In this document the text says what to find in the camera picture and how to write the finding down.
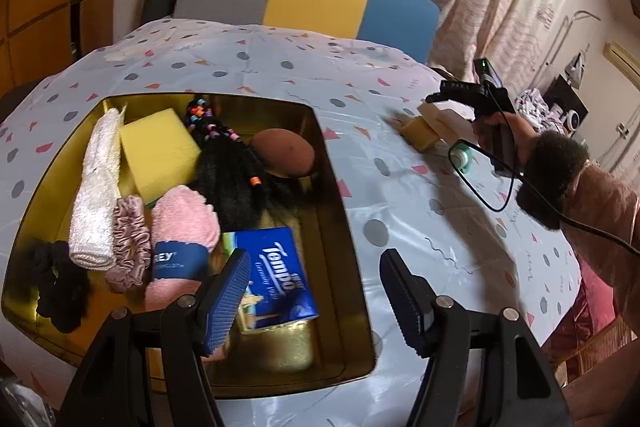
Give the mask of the person right hand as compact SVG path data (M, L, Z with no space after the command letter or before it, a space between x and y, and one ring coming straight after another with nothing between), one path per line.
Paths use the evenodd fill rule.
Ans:
M522 116L513 113L495 113L476 118L472 124L478 145L495 154L495 146L506 143L516 155L515 167L524 168L538 140L538 133Z

